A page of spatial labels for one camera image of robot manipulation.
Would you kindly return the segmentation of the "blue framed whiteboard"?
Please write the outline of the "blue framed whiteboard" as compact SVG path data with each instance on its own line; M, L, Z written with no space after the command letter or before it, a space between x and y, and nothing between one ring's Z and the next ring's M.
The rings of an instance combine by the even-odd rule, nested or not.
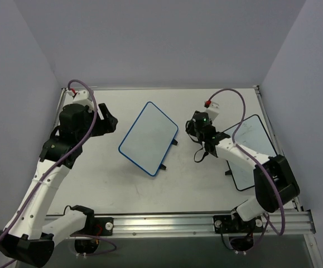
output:
M178 125L149 101L131 125L118 151L149 176L166 167L163 161L172 145L177 145Z

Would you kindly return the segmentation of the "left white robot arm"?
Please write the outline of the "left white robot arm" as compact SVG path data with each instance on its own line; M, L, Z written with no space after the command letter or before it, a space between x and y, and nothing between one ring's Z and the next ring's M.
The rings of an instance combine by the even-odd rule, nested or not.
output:
M45 217L54 196L89 137L102 136L116 129L118 120L104 103L101 114L90 104L68 104L59 114L60 124L44 143L35 176L16 216L0 230L0 251L5 256L34 267L47 264L54 248L69 237L86 237L76 241L77 253L96 254L102 236L113 233L112 217L96 218L94 210L75 205L57 220L46 224Z

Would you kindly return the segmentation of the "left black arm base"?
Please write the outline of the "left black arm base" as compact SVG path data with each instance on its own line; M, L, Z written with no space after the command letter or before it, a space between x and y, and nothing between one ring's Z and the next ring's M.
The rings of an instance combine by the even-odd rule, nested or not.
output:
M80 234L92 235L92 236L111 236L113 234L114 218L113 217L96 217L94 210L83 207L81 205L70 206L67 205L64 208L63 215L70 210L82 212L87 216L85 227L79 232ZM116 247L113 246L111 250L105 250L100 253L96 253L100 245L100 240L91 238L90 240L75 240L74 250L76 253L84 256L94 256L104 253L113 252Z

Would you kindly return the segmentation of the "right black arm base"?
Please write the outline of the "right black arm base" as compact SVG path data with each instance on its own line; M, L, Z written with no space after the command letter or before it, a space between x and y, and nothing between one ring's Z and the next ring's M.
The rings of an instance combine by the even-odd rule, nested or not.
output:
M260 216L243 221L235 211L214 215L213 224L214 232L221 236L225 248L244 255L256 245L254 235L259 234L262 238L266 230Z

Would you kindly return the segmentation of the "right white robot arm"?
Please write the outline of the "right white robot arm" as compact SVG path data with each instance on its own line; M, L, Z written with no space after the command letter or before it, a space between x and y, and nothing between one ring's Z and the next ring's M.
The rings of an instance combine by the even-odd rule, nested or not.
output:
M275 212L300 194L284 156L268 156L236 144L230 135L216 130L206 112L196 111L186 122L185 130L192 141L203 147L204 156L212 155L232 162L251 174L255 195L234 208L230 223L236 230L244 230L250 220L265 212Z

